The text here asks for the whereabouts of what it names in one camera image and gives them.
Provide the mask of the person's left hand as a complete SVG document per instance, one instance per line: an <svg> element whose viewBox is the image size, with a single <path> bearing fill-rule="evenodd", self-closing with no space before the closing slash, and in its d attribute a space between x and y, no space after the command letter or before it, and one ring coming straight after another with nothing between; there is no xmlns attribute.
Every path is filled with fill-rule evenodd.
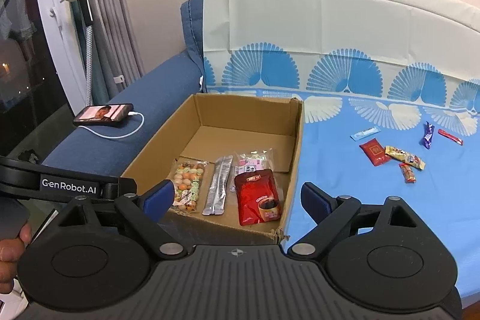
<svg viewBox="0 0 480 320"><path fill-rule="evenodd" d="M0 293L9 294L13 290L17 275L17 264L32 240L32 228L24 224L19 236L13 240L2 240L0 244Z"/></svg>

